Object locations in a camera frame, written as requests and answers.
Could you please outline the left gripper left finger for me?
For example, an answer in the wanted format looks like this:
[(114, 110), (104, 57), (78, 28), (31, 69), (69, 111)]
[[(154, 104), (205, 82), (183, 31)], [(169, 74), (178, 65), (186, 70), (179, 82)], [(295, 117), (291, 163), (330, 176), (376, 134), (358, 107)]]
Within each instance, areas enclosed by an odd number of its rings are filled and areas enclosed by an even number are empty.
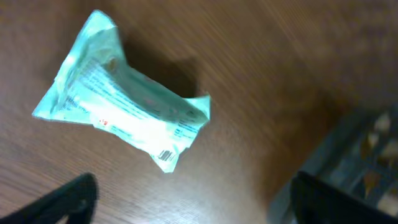
[(98, 199), (96, 178), (82, 174), (22, 209), (1, 218), (1, 224), (67, 223), (90, 224)]

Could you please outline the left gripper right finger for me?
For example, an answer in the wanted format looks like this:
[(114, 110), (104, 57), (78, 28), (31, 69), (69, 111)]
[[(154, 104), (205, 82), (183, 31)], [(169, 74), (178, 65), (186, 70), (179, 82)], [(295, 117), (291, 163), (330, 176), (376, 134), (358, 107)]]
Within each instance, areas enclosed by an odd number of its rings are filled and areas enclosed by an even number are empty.
[(397, 218), (302, 171), (292, 180), (290, 201), (298, 224), (397, 224)]

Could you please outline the teal snack packet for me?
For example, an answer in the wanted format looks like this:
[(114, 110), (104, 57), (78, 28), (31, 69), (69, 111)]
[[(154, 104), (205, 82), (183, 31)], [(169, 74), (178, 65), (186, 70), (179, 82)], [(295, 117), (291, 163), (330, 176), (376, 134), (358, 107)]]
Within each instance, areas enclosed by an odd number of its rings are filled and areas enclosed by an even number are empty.
[(130, 67), (117, 25), (95, 10), (32, 114), (111, 133), (171, 173), (209, 122), (210, 97), (182, 98)]

